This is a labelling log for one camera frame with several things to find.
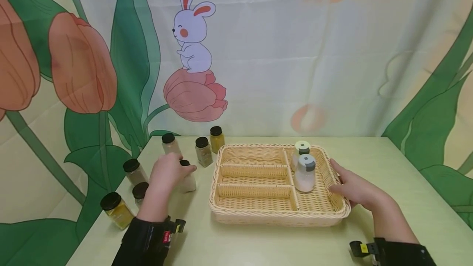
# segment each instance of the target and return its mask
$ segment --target basket rim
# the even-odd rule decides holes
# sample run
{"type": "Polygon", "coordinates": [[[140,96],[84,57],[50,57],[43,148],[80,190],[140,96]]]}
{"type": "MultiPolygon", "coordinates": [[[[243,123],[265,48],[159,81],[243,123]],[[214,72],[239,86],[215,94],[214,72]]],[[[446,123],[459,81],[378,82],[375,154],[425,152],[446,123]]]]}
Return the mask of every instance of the basket rim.
{"type": "MultiPolygon", "coordinates": [[[[343,206],[340,210],[333,212],[333,213],[320,213],[317,211],[263,211],[257,209],[231,209],[222,206],[218,206],[215,203],[215,192],[217,190],[217,186],[219,185],[218,182],[218,174],[220,171],[220,167],[222,165],[222,154],[224,151],[230,148],[238,148],[238,147],[264,147],[264,148],[292,148],[293,144],[225,144],[222,148],[218,151],[217,160],[215,160],[215,168],[214,168],[214,176],[212,178],[212,186],[211,186],[211,193],[209,196],[209,207],[211,208],[212,212],[219,215],[232,215],[232,216],[246,216],[249,213],[259,213],[259,215],[266,216],[266,217],[293,217],[294,219],[344,219],[348,217],[351,212],[351,205],[347,198],[342,197],[343,206]]],[[[323,153],[324,158],[326,159],[328,166],[329,166],[329,173],[331,178],[335,183],[340,184],[340,179],[338,175],[335,175],[335,171],[333,167],[330,165],[329,157],[327,152],[324,148],[320,147],[319,145],[311,145],[311,149],[318,149],[323,153]]]]}

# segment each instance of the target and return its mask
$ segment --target table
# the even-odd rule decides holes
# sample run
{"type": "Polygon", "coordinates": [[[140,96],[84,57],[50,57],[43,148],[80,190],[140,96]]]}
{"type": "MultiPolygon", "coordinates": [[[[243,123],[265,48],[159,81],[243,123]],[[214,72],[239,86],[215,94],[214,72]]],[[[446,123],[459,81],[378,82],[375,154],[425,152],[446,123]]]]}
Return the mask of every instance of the table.
{"type": "MultiPolygon", "coordinates": [[[[197,163],[196,137],[178,137],[183,156],[197,163]]],[[[419,240],[437,265],[471,265],[473,231],[442,200],[432,186],[387,138],[227,138],[228,143],[293,144],[303,139],[321,145],[330,157],[392,195],[401,206],[419,240]]],[[[153,137],[139,161],[149,174],[163,154],[161,138],[153,137]]],[[[187,221],[185,232],[172,241],[166,265],[174,266],[345,266],[371,265],[355,259],[349,242],[371,241],[371,214],[357,206],[340,225],[330,228],[285,228],[224,225],[212,219],[209,192],[214,164],[195,172],[197,190],[172,195],[169,214],[187,221]]],[[[119,186],[134,213],[137,208],[128,179],[119,186]]],[[[124,232],[102,213],[79,245],[68,266],[111,265],[124,232]]]]}

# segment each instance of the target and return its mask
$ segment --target woven basket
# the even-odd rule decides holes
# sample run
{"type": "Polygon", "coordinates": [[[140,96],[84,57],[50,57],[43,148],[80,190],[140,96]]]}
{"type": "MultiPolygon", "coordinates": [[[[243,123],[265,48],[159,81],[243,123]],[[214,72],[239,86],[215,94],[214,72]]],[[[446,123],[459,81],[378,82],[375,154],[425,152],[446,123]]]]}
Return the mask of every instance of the woven basket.
{"type": "Polygon", "coordinates": [[[289,165],[294,145],[228,144],[220,149],[210,194],[218,222],[291,227],[338,224],[351,211],[348,200],[332,194],[339,178],[323,148],[312,146],[315,187],[296,190],[289,165]]]}

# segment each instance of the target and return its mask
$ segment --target white rabbit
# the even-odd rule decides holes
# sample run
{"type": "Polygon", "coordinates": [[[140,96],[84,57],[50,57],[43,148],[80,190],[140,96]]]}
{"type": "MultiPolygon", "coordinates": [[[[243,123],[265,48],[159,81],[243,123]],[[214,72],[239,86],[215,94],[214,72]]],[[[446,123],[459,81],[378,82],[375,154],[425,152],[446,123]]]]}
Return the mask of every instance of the white rabbit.
{"type": "Polygon", "coordinates": [[[215,13],[212,2],[199,3],[191,10],[192,0],[181,0],[182,10],[174,17],[174,37],[181,46],[177,51],[181,55],[183,67],[189,73],[204,72],[212,65],[212,55],[202,45],[207,36],[207,24],[204,17],[215,13]]]}

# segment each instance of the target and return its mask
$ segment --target right hand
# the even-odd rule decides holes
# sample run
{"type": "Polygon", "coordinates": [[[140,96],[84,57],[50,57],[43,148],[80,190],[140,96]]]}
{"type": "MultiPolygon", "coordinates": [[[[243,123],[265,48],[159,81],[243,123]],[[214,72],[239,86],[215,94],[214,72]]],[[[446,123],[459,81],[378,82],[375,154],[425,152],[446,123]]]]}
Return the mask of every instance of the right hand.
{"type": "Polygon", "coordinates": [[[330,191],[348,198],[352,206],[361,204],[365,209],[373,212],[378,206],[392,200],[386,192],[354,172],[340,166],[333,158],[330,160],[330,164],[339,174],[342,182],[341,185],[330,186],[330,191]]]}

